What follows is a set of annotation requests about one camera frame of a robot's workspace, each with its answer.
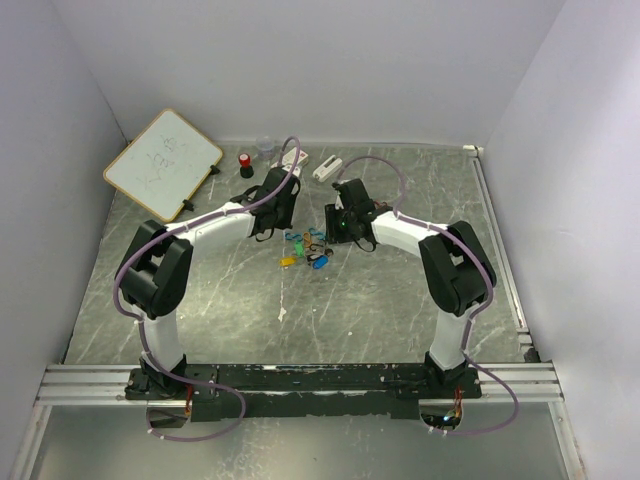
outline table surface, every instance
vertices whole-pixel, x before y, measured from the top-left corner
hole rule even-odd
[[[508,403],[467,405],[460,428],[496,424],[512,409]],[[568,478],[545,403],[523,404],[518,420],[500,432],[446,439],[429,435],[417,420],[368,415],[245,419],[223,438],[176,443],[147,435],[144,417],[144,407],[54,407],[31,478]],[[218,422],[189,424],[167,433],[220,428]]]
[[[239,175],[237,156],[252,147],[221,145],[222,172],[203,183],[186,220],[221,206],[262,183],[268,164],[254,162],[255,175]],[[324,229],[324,205],[335,201],[330,181],[315,182],[313,170],[332,154],[344,160],[372,154],[395,162],[408,178],[402,211],[435,223],[471,223],[498,273],[494,304],[476,323],[471,355],[480,362],[522,362],[516,312],[498,268],[496,247],[477,172],[460,148],[432,146],[312,146],[301,175],[293,232]],[[373,160],[354,164],[344,178],[363,179],[372,198],[390,204],[398,196],[393,170]],[[82,302],[65,362],[131,364],[140,355],[133,322],[113,307],[115,270],[138,226],[152,215],[117,193],[95,268]],[[304,263],[287,269],[293,253],[281,232],[266,242],[246,239],[220,248],[192,265],[189,288],[178,310],[181,342],[191,363],[415,362],[435,334],[437,307],[419,259],[392,247],[366,253],[340,245],[327,266]]]

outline whiteboard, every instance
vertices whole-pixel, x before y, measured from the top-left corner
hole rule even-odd
[[[104,179],[165,222],[178,216],[222,150],[168,108],[104,171]]]

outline green key tag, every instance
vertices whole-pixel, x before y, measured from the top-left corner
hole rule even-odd
[[[296,249],[296,255],[304,257],[304,245],[302,245],[302,242],[296,242],[294,247]]]

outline yellow key tag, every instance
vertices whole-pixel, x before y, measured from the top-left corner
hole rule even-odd
[[[293,265],[298,260],[298,257],[283,257],[280,259],[281,267],[288,267],[289,265]]]

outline whiteboard wooden frame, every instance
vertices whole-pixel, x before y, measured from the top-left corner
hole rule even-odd
[[[209,140],[209,138],[206,137],[206,135],[204,135],[200,130],[198,130],[196,127],[194,127],[190,122],[188,122],[182,115],[180,115],[178,112],[176,112],[174,109],[172,108],[165,108],[164,110],[162,110],[154,119],[153,121],[147,125],[145,127],[144,130],[142,130],[142,132],[140,132],[135,139],[133,139],[133,141],[131,143],[129,143],[129,145],[127,145],[127,147],[120,152],[120,154],[109,164],[109,166],[107,168],[104,169],[104,172],[102,173],[102,177],[104,178],[104,180],[109,184],[112,185],[114,188],[116,188],[119,192],[122,192],[123,194],[125,194],[127,197],[129,197],[131,200],[133,200],[134,202],[136,202],[138,205],[140,205],[141,207],[145,208],[146,210],[148,210],[149,212],[153,213],[156,217],[160,218],[161,220],[163,220],[164,222],[171,222],[173,221],[182,211],[182,209],[184,208],[184,204],[181,204],[180,206],[178,206],[176,212],[170,216],[170,217],[165,217],[163,215],[161,215],[160,213],[156,212],[153,208],[151,208],[149,205],[146,205],[145,203],[143,203],[140,199],[136,198],[136,196],[134,194],[132,194],[131,192],[128,192],[127,190],[125,190],[122,186],[116,184],[114,181],[112,181],[111,179],[109,179],[107,177],[107,174],[109,172],[109,170],[118,162],[118,160],[120,160],[120,158],[123,155],[126,155],[127,152],[129,151],[130,148],[133,147],[133,145],[158,121],[158,119],[164,115],[167,112],[171,112],[172,114],[174,114],[176,117],[178,117],[180,120],[182,120],[184,123],[186,123],[189,127],[191,127],[194,132],[196,132],[197,134],[199,134],[204,140],[206,140],[208,143],[210,143],[214,148],[216,148],[217,150],[220,151],[218,158],[214,159],[211,162],[211,165],[217,165],[220,162],[220,159],[222,158],[222,156],[224,155],[222,149],[216,145],[215,143],[213,143],[211,140]],[[207,179],[207,177],[211,174],[211,169],[206,170],[203,174],[203,177],[200,179],[199,182],[197,182],[197,184],[195,185],[194,189],[191,191],[191,193],[189,193],[189,195],[184,199],[184,200],[189,200],[191,199],[191,197],[193,196],[193,194],[196,192],[196,190],[198,190],[198,188],[200,188],[200,186],[202,185],[202,183]]]

